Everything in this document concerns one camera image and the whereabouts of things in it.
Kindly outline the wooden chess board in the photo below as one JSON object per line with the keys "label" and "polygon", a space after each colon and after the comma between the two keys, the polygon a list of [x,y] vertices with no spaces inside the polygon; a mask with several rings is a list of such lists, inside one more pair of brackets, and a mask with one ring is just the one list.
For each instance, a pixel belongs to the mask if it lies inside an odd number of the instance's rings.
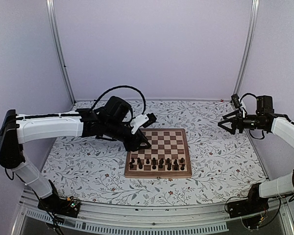
{"label": "wooden chess board", "polygon": [[[192,176],[190,152],[185,129],[145,129],[142,133],[151,144],[150,149],[128,152],[125,162],[124,176],[137,179],[186,179]],[[135,159],[134,167],[129,168],[131,158]],[[138,168],[137,158],[141,159],[143,169]],[[152,169],[152,159],[156,159],[156,169]],[[163,168],[159,169],[159,160],[163,158]],[[171,170],[167,170],[166,159],[170,158]],[[180,159],[185,159],[185,169],[181,170]],[[178,160],[179,169],[174,170],[174,160]]]}

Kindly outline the brown chess piece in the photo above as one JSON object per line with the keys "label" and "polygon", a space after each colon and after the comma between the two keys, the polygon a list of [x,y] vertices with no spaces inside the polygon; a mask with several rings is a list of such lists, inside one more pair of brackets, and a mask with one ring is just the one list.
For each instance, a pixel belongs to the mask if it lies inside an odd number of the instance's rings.
{"label": "brown chess piece", "polygon": [[171,169],[172,169],[172,165],[171,164],[168,164],[167,170],[170,171]]}

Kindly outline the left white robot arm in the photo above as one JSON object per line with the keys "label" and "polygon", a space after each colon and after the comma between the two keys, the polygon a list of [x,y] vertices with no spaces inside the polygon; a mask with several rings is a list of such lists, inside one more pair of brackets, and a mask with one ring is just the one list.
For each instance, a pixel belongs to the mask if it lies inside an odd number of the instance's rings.
{"label": "left white robot arm", "polygon": [[125,121],[125,116],[132,113],[131,105],[116,96],[97,109],[33,116],[18,115],[15,110],[9,110],[0,129],[0,165],[20,177],[52,212],[60,212],[63,202],[53,183],[42,176],[27,158],[23,144],[58,137],[95,137],[120,141],[126,151],[150,148],[140,127],[146,128],[155,123],[156,116],[142,113]]}

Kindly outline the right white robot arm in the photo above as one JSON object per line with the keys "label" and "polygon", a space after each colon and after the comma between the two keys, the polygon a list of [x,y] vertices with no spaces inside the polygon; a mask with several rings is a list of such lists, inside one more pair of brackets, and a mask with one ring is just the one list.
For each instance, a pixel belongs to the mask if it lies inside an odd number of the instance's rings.
{"label": "right white robot arm", "polygon": [[[248,114],[242,103],[243,98],[237,94],[231,96],[231,103],[235,110],[222,117],[218,127],[234,135],[247,130],[260,130],[262,134],[271,134],[281,144],[275,152],[286,156],[294,154],[294,121],[287,114],[276,113],[273,99],[269,95],[252,95],[256,101],[254,114]],[[273,197],[294,196],[294,168],[287,165],[290,172],[270,181],[253,184],[244,201],[244,210],[255,213],[263,204],[263,200]]]}

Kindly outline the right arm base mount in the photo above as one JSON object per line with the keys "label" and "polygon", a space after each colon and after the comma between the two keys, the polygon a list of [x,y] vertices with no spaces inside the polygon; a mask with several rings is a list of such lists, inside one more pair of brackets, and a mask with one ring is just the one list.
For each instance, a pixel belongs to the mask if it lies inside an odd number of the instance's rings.
{"label": "right arm base mount", "polygon": [[269,199],[260,197],[259,186],[260,183],[253,184],[247,194],[247,197],[242,197],[241,200],[233,202],[226,201],[224,205],[224,209],[229,214],[230,218],[264,212],[264,215],[243,218],[243,225],[250,230],[260,228],[269,209]]}

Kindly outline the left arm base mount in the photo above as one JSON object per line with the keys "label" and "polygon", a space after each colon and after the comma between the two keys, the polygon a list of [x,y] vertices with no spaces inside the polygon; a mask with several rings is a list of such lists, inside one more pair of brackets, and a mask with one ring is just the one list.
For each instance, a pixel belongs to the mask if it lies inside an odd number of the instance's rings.
{"label": "left arm base mount", "polygon": [[38,208],[53,214],[77,218],[80,210],[80,200],[73,196],[62,198],[58,195],[53,182],[49,180],[52,194],[45,199],[39,199]]}

